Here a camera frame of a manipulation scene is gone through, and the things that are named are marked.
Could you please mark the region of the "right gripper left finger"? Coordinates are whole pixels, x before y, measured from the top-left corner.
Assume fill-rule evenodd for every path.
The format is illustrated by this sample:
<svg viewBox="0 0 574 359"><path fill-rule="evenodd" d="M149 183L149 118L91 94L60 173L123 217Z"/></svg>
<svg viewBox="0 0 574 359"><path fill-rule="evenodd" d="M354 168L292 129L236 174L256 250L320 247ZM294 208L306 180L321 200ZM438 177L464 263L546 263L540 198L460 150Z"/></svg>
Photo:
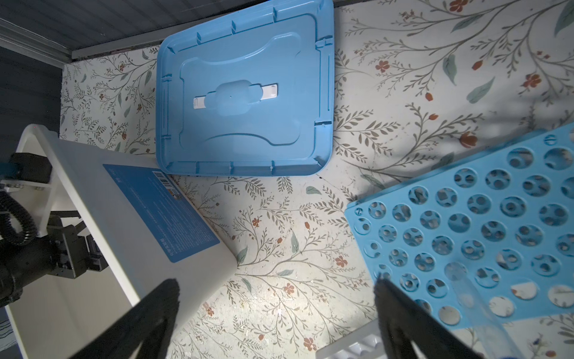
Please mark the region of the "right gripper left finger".
<svg viewBox="0 0 574 359"><path fill-rule="evenodd" d="M177 280L167 279L74 358L165 358L179 311Z"/></svg>

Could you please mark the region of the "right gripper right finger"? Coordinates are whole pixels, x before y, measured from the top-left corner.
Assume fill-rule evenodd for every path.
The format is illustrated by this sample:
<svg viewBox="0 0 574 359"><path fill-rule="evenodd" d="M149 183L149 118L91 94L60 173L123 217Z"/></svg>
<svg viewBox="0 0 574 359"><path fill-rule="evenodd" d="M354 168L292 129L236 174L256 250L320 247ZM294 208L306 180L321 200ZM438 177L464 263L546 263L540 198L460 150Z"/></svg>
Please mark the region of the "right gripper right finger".
<svg viewBox="0 0 574 359"><path fill-rule="evenodd" d="M444 329L391 281L378 278L374 286L378 327L388 358L478 358L476 352Z"/></svg>

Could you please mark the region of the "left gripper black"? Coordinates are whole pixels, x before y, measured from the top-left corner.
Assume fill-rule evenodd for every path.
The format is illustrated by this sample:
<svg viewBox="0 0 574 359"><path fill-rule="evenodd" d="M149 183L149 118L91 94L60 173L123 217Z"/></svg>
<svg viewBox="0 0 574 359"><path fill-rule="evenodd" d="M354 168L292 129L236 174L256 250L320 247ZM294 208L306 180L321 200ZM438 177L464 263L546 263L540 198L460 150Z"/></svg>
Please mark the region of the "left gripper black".
<svg viewBox="0 0 574 359"><path fill-rule="evenodd" d="M101 272L109 267L87 225L64 226L56 215L49 217L47 235L27 245L1 241L1 306L21 298L29 284L45 275L76 279L87 271Z"/></svg>

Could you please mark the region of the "white test tube rack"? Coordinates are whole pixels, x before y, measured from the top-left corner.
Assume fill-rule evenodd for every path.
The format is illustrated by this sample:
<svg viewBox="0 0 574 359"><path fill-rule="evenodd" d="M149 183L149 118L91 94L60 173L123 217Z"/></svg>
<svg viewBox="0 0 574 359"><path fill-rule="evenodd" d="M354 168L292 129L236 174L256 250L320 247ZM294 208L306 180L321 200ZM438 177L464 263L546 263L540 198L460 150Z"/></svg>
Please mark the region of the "white test tube rack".
<svg viewBox="0 0 574 359"><path fill-rule="evenodd" d="M317 359L387 358L378 321L358 328L315 353Z"/></svg>

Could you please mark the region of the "white plastic storage bin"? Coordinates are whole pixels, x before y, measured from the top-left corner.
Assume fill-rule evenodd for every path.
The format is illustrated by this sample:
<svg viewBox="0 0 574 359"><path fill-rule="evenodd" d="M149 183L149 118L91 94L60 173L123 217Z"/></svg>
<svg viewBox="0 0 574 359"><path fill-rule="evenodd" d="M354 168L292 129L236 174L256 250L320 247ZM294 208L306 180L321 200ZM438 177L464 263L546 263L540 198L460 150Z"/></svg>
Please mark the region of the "white plastic storage bin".
<svg viewBox="0 0 574 359"><path fill-rule="evenodd" d="M180 288L175 334L236 271L233 253L153 159L61 140L37 124L15 153L52 166L48 183L1 179L37 238L51 215L64 226L83 221L109 265L76 279L45 275L3 307L24 358L73 357L167 279Z"/></svg>

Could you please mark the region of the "long blue-capped test tube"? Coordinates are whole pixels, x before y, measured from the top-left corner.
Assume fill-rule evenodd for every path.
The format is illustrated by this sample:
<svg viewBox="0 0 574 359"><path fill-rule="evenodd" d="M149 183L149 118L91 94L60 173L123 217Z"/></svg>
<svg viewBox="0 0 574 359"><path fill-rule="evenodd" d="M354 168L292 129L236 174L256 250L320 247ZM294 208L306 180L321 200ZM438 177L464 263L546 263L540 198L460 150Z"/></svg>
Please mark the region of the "long blue-capped test tube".
<svg viewBox="0 0 574 359"><path fill-rule="evenodd" d="M478 290L472 285L463 266L460 263L448 264L445 267L445 276L450 280L463 313L487 354L491 358L524 358L508 332L503 329Z"/></svg>

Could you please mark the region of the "blue plastic bin lid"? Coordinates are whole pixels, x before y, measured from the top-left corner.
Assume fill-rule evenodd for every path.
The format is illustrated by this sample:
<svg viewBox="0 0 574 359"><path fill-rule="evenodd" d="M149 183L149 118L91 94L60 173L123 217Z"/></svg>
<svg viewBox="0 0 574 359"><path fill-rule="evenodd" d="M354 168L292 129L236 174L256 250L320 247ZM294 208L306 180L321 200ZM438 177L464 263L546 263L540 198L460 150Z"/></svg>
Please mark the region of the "blue plastic bin lid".
<svg viewBox="0 0 574 359"><path fill-rule="evenodd" d="M167 37L156 159L186 176L318 173L333 151L331 1L265 1Z"/></svg>

